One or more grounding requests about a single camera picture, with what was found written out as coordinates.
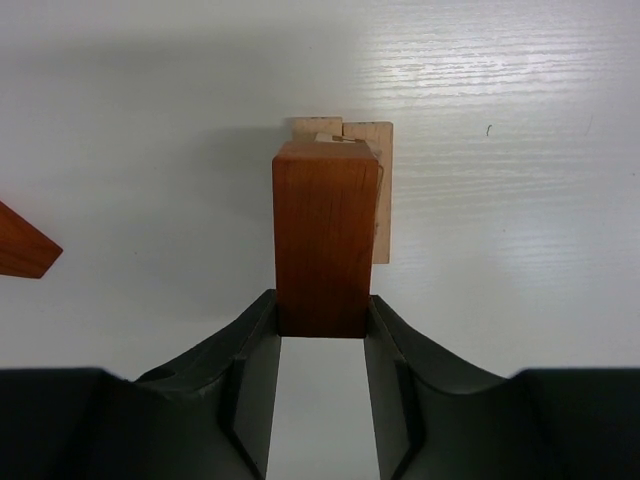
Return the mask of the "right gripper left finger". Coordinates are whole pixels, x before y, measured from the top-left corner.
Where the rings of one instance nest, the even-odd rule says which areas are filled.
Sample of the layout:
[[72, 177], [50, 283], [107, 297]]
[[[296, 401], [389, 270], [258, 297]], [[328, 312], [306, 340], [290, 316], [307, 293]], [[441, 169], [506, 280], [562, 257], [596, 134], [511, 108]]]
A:
[[280, 355], [276, 294], [267, 290], [222, 330], [137, 379], [163, 400], [143, 478], [265, 478]]

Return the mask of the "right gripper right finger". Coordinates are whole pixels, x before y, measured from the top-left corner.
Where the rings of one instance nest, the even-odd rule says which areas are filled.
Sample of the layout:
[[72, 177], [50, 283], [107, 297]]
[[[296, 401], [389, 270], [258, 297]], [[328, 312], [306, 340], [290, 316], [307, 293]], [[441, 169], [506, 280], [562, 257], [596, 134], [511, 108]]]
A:
[[496, 447], [486, 395], [503, 378], [369, 301], [364, 354], [383, 479], [477, 479]]

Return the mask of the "red arch wood block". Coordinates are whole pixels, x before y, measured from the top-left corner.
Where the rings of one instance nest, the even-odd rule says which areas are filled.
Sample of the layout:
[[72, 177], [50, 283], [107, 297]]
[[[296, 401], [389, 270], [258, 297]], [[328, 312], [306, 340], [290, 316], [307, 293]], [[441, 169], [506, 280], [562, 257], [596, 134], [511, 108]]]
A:
[[19, 214], [1, 203], [1, 258], [4, 276], [42, 278], [63, 249]]

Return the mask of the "red small wood block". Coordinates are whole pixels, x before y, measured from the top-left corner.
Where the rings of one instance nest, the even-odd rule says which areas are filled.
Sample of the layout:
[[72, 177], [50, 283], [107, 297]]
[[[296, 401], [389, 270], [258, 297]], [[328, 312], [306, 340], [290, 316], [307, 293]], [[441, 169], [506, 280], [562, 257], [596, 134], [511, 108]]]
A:
[[363, 143], [289, 141], [272, 161], [278, 328], [366, 333], [380, 165]]

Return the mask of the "light wood rectangular block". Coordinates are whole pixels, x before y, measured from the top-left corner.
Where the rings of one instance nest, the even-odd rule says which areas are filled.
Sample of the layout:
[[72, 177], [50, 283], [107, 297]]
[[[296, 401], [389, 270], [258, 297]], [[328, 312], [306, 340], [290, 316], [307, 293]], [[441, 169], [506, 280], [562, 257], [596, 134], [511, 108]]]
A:
[[373, 263], [388, 264], [391, 255], [391, 212], [394, 127], [391, 122], [345, 122], [343, 135], [372, 143], [382, 167], [379, 200], [376, 210], [376, 230]]

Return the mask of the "light wood cylinder block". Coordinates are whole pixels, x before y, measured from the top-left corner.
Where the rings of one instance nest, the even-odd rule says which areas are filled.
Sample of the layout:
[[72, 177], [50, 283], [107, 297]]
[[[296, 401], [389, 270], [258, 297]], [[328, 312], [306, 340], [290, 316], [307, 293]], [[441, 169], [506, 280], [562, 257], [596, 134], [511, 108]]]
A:
[[383, 162], [383, 150], [378, 142], [353, 136], [340, 136], [325, 132], [312, 137], [313, 151], [331, 160], [375, 160]]

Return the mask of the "long light wood block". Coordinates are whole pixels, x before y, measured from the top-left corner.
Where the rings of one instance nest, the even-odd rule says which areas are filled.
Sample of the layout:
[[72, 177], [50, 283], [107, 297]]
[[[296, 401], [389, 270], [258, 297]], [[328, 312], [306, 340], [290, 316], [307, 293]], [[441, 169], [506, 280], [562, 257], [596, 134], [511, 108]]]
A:
[[296, 117], [291, 122], [296, 142], [337, 142], [343, 136], [341, 117]]

